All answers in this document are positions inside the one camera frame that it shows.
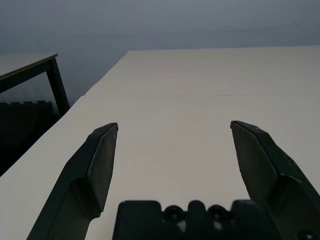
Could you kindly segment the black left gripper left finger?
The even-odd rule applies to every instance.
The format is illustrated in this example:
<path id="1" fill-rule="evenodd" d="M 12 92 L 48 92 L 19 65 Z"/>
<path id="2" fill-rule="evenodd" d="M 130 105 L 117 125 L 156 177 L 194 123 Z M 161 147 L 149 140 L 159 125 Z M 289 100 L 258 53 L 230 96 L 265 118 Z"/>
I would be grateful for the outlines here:
<path id="1" fill-rule="evenodd" d="M 83 240 L 104 211 L 114 168 L 118 124 L 95 129 L 67 161 L 29 240 Z"/>

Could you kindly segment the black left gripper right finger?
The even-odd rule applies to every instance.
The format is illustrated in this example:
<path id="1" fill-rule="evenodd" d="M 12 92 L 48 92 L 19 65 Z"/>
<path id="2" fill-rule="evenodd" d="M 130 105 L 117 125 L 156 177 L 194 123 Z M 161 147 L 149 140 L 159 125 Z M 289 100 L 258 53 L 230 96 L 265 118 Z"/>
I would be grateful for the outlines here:
<path id="1" fill-rule="evenodd" d="M 230 129 L 250 199 L 267 208 L 284 240 L 318 240 L 320 195 L 296 162 L 258 126 L 234 120 Z"/>

